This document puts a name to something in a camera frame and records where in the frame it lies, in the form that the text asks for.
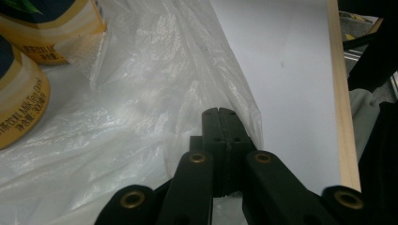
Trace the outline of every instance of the white table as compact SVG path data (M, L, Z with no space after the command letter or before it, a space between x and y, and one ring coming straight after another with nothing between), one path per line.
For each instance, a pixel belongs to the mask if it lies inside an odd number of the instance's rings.
M310 190L360 189L334 0L211 0L262 113L264 150Z

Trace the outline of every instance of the wooden strip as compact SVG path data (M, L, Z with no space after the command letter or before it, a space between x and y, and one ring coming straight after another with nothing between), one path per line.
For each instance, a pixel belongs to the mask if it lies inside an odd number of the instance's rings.
M328 16L341 182L343 186L360 191L337 0L328 0Z

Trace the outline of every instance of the clear plastic bag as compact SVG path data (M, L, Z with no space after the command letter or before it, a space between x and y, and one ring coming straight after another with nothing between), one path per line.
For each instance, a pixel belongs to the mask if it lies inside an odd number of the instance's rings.
M260 112L208 0L99 2L108 30L56 46L70 65L43 68L46 113L0 152L0 224L93 224L119 189L170 179L209 108L236 111L262 148ZM224 202L214 224L245 223Z

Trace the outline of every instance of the gray cloth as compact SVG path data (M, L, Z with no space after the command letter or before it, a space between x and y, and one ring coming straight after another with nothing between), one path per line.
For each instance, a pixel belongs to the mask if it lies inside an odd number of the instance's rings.
M380 108L375 103L372 93L367 90L352 90L349 92L349 97L354 125L355 145L357 146L357 158L360 161L360 157L380 113Z

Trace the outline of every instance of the white surface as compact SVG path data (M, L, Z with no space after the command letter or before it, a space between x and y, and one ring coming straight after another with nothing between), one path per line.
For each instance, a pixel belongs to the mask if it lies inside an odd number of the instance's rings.
M327 0L211 0L262 113L264 150L310 190L340 184Z

